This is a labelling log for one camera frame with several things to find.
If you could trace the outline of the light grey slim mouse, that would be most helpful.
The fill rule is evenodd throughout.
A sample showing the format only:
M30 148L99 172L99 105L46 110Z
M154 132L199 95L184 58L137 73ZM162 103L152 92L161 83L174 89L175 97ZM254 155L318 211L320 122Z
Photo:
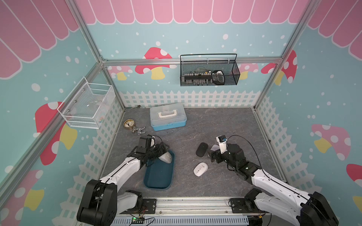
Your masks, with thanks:
M211 151L212 151L212 152L217 151L217 150L219 150L219 149L220 149L220 147L219 147L218 145L213 145L213 146L211 147Z

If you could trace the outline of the silver grey mouse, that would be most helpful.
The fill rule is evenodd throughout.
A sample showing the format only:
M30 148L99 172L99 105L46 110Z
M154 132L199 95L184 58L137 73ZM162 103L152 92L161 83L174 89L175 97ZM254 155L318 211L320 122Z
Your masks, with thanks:
M159 160L164 163L171 164L173 161L173 157L170 152L166 152L159 157Z

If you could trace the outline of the black mouse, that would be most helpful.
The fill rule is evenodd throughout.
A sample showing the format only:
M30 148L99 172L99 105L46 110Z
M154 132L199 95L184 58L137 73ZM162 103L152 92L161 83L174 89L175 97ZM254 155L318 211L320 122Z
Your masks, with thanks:
M200 145L198 146L197 150L196 150L196 156L198 157L203 157L206 153L208 149L208 144L207 143L200 143Z

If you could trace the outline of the white rounded mouse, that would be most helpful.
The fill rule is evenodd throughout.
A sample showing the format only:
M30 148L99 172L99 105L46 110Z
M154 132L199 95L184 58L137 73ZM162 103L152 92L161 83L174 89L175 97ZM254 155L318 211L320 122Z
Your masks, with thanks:
M201 177L208 170L206 163L199 163L193 170L195 176Z

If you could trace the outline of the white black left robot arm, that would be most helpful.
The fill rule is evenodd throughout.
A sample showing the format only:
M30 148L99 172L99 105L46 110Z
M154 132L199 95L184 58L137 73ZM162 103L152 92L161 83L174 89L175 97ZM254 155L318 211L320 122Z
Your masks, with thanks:
M169 145L163 141L157 143L158 138L153 135L142 136L138 145L118 167L103 178L92 179L86 184L76 215L78 222L109 226L118 214L144 211L142 193L127 190L118 195L118 191L148 162L159 159L164 163L171 163Z

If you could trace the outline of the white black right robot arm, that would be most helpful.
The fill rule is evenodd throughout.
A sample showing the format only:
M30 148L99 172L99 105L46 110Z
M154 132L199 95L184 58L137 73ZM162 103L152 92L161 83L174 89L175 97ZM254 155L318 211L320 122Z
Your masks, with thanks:
M212 162L226 163L243 181L253 185L245 195L250 210L259 209L294 226L337 226L339 221L327 199L297 189L272 176L261 166L246 159L237 144L214 145L208 152Z

